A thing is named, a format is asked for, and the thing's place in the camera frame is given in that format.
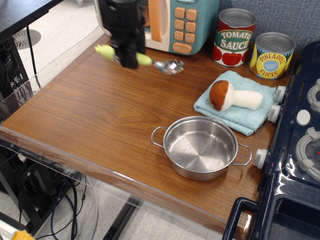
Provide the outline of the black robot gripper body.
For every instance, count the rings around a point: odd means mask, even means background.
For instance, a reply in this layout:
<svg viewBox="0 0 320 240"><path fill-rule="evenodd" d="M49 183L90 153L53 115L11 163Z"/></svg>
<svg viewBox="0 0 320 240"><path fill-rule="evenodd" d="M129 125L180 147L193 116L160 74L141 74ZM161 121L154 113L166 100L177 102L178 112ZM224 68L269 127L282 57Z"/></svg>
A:
<svg viewBox="0 0 320 240"><path fill-rule="evenodd" d="M111 34L111 46L145 51L144 6L138 0L99 0L102 26Z"/></svg>

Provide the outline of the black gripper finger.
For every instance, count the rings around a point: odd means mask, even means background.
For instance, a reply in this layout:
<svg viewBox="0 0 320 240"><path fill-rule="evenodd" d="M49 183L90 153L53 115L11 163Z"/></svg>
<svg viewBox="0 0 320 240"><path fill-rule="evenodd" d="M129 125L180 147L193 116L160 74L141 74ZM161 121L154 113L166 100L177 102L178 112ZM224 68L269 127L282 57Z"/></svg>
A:
<svg viewBox="0 0 320 240"><path fill-rule="evenodd" d="M138 61L136 57L136 49L132 47L120 48L120 63L125 68L137 69Z"/></svg>

